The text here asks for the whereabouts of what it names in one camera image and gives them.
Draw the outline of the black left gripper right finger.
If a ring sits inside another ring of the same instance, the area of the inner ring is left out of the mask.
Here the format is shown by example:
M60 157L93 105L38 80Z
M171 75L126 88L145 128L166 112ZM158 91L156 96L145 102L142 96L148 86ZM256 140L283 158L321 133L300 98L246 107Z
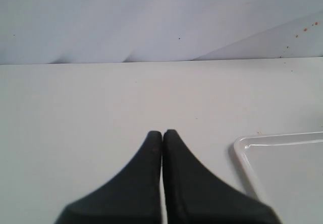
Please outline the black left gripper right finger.
M280 223L266 204L209 171L176 130L163 137L163 183L168 223Z

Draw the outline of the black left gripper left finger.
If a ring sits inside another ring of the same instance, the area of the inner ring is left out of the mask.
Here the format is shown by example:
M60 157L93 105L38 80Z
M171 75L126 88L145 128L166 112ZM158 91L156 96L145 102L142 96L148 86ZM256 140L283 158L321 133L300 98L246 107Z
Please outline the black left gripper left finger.
M94 192L68 204L57 223L161 223L162 134L148 132L129 163Z

